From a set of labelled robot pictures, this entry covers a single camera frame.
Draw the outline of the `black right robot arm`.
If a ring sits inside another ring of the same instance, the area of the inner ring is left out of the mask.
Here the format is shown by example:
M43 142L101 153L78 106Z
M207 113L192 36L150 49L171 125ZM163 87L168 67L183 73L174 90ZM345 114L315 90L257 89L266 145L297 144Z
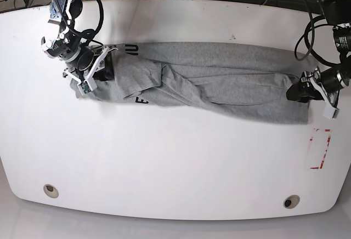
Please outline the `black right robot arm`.
M112 47L95 40L104 22L101 0L95 0L99 8L99 21L95 29L77 31L76 19L83 9L82 0L52 0L49 22L59 25L57 38L42 38L42 50L50 57L64 61L67 65L63 76L74 79L84 93L95 88L96 81L114 78Z

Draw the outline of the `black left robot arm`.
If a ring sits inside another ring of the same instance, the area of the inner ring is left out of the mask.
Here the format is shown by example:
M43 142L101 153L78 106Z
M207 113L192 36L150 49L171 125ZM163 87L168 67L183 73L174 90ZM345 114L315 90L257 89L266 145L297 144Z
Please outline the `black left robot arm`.
M350 0L317 0L321 15L310 17L304 34L299 41L307 48L306 56L312 55L319 63L327 66L320 71L317 67L312 72L304 72L297 83L286 93L288 100L308 103L311 100L324 100L332 107L337 107L339 92L350 83ZM313 49L317 22L325 20L325 26L331 26L333 42L339 52L339 62L323 59Z

